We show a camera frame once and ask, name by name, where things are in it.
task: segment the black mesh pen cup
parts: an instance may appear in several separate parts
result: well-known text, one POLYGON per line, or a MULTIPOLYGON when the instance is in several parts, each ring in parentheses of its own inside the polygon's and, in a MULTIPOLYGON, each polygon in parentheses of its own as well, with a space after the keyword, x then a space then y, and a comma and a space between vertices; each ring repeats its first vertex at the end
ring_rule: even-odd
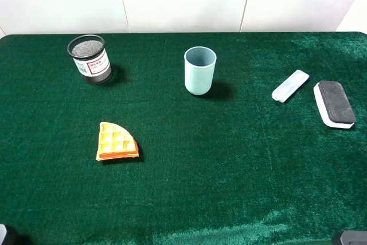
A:
POLYGON ((112 76, 104 46, 104 39, 94 34, 77 37, 68 44, 68 53, 88 84, 101 84, 112 76))

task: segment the green felt tablecloth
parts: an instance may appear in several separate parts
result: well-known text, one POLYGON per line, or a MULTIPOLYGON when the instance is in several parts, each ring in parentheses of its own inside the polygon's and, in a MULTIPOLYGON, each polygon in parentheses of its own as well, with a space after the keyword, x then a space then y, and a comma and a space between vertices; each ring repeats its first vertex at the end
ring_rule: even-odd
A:
POLYGON ((367 230, 367 36, 104 34, 113 78, 92 86, 75 35, 0 40, 0 223, 22 244, 304 244, 367 230), (192 96, 184 53, 217 53, 192 96), (287 103, 272 91, 310 80, 287 103), (342 83, 351 130, 325 126, 313 86, 342 83), (95 161, 99 123, 138 159, 95 161))

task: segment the black object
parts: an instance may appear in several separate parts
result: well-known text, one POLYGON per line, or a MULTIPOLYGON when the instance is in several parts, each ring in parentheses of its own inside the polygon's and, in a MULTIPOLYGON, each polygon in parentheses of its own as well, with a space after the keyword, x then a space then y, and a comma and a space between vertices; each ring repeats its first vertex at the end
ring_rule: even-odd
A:
POLYGON ((334 123, 351 124, 356 121, 354 112, 343 86, 337 81, 323 80, 319 83, 321 97, 329 119, 334 123))
POLYGON ((112 68, 108 61, 104 39, 95 34, 86 34, 73 39, 67 47, 69 55, 74 59, 79 72, 88 84, 101 84, 112 76, 112 68), (92 72, 88 64, 106 62, 103 73, 92 72))
POLYGON ((333 238, 333 245, 367 245, 367 232, 344 231, 333 238))
POLYGON ((13 245, 16 238, 17 233, 13 227, 0 224, 0 245, 13 245))

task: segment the white eraser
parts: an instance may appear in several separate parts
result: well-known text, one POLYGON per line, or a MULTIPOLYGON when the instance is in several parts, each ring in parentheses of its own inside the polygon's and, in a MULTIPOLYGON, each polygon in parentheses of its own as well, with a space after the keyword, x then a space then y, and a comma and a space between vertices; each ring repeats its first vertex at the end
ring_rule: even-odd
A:
POLYGON ((0 224, 0 244, 3 243, 6 236, 6 227, 3 224, 0 224))
POLYGON ((310 76, 301 70, 296 70, 288 79, 286 79, 271 97, 281 103, 284 103, 310 76))

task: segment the toy waffle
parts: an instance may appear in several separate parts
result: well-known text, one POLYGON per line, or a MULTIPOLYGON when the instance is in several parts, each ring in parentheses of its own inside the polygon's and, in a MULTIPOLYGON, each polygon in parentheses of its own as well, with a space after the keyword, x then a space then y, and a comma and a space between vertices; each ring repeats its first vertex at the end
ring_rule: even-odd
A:
POLYGON ((139 157, 139 149, 132 135, 124 128, 114 124, 99 124, 97 161, 139 157))

